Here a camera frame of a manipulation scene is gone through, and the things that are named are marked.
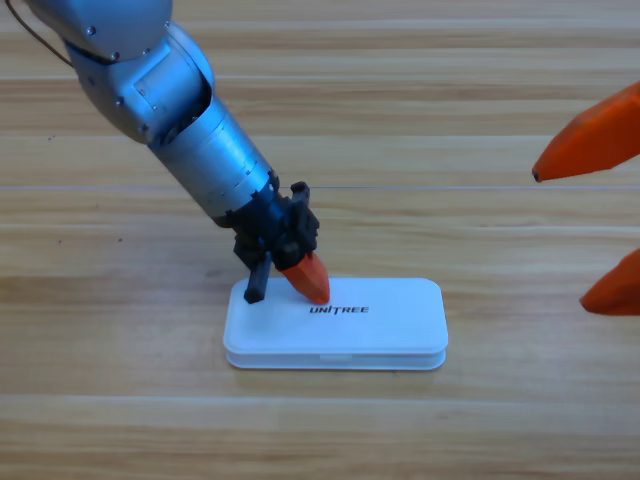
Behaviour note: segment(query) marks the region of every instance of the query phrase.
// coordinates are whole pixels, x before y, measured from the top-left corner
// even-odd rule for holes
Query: table surface
[[[331,274],[442,287],[447,361],[231,368],[232,234],[2,5],[0,478],[639,478],[640,319],[578,300],[640,246],[640,163],[530,170],[640,80],[640,3],[175,3]]]

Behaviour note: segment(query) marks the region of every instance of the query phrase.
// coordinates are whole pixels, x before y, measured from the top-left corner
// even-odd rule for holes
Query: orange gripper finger
[[[320,305],[329,303],[329,273],[315,253],[311,252],[297,265],[281,270],[280,273],[311,302]]]
[[[640,154],[640,82],[575,117],[533,167],[537,182],[609,170]]]
[[[640,315],[640,250],[622,259],[580,299],[585,310],[602,315]]]

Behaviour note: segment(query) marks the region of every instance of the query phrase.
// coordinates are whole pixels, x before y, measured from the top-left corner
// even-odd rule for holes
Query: robotic arm
[[[25,1],[64,41],[97,110],[235,231],[234,253],[251,272],[247,302],[264,299],[272,263],[307,299],[329,301],[309,187],[279,193],[275,171],[216,95],[205,54],[171,21],[172,0]]]

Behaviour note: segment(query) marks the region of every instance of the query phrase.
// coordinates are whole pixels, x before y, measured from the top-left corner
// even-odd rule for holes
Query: white plastic case
[[[248,304],[232,289],[224,332],[229,363],[248,369],[431,370],[446,357],[440,287],[424,278],[332,278],[317,306],[286,279]]]

